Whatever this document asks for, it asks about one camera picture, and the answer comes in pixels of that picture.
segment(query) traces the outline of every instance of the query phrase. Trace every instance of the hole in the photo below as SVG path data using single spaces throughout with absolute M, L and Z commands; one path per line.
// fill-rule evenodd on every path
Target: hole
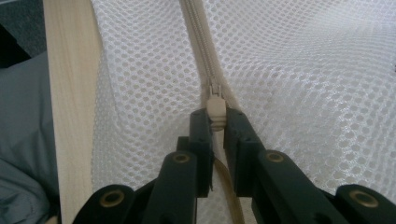
M 176 154 L 173 160 L 178 163 L 183 163 L 190 160 L 190 157 L 186 154 Z
M 368 208 L 378 207 L 378 200 L 372 195 L 363 192 L 359 189 L 355 189 L 349 192 L 349 197 L 353 199 L 356 203 L 363 205 Z
M 115 189 L 115 190 L 106 192 L 101 197 L 99 203 L 105 208 L 114 207 L 114 206 L 120 204 L 123 201 L 124 197 L 125 197 L 125 195 L 121 190 Z
M 273 161 L 273 162 L 282 162 L 284 160 L 283 156 L 275 152 L 269 152 L 265 155 L 265 157 L 267 158 L 268 161 Z
M 315 213 L 314 220 L 316 223 L 319 224 L 332 224 L 332 220 L 328 216 L 323 215 L 321 213 Z

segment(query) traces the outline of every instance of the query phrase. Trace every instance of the black plastic part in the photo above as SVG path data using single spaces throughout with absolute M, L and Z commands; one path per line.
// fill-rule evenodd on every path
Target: black plastic part
M 258 224 L 280 223 L 280 218 L 262 185 L 257 182 L 253 190 L 251 209 Z
M 338 188 L 334 201 L 350 223 L 396 223 L 396 205 L 372 189 L 344 185 Z
M 224 149 L 233 190 L 238 197 L 252 197 L 256 178 L 254 161 L 257 160 L 258 153 L 265 148 L 246 115 L 231 108 L 227 108 Z
M 259 154 L 257 174 L 282 223 L 348 223 L 284 153 Z
M 198 160 L 198 197 L 207 197 L 212 186 L 214 154 L 210 130 L 206 109 L 191 113 L 189 152 L 195 154 Z
M 195 223 L 196 166 L 196 157 L 190 152 L 178 151 L 166 156 L 142 223 Z
M 187 151 L 189 150 L 189 137 L 183 136 L 177 139 L 176 151 Z
M 105 207 L 101 205 L 101 199 L 109 192 L 122 192 L 122 201 L 114 206 Z M 79 211 L 75 224 L 107 224 L 126 223 L 129 211 L 133 204 L 134 191 L 123 185 L 110 185 L 96 191 Z
M 149 197 L 154 189 L 156 179 L 134 192 L 134 201 L 125 223 L 141 223 L 149 203 Z

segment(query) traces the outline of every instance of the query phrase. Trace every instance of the zipper teeth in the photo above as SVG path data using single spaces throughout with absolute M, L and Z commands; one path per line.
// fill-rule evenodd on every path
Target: zipper teeth
M 205 38 L 205 32 L 201 25 L 201 20 L 198 16 L 197 9 L 193 0 L 186 1 L 186 7 L 188 10 L 188 14 L 191 18 L 191 23 L 195 34 L 197 35 L 197 42 L 200 46 L 200 50 L 203 54 L 203 61 L 205 64 L 206 75 L 208 76 L 209 85 L 219 85 L 218 80 L 216 79 L 216 74 L 213 68 L 213 60 L 210 55 L 209 47 L 207 44 L 207 39 Z

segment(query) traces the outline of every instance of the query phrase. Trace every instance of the wooden board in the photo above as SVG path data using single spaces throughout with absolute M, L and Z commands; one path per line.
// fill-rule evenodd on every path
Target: wooden board
M 44 0 L 63 223 L 92 194 L 95 88 L 101 41 L 90 0 Z

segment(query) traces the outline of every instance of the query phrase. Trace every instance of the zipper pull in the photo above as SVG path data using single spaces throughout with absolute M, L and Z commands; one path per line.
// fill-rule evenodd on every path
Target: zipper pull
M 214 90 L 214 87 L 210 86 L 210 96 L 206 101 L 206 111 L 212 123 L 210 127 L 213 132 L 219 132 L 224 129 L 226 125 L 227 108 L 225 100 L 221 96 L 221 86 L 218 85 Z

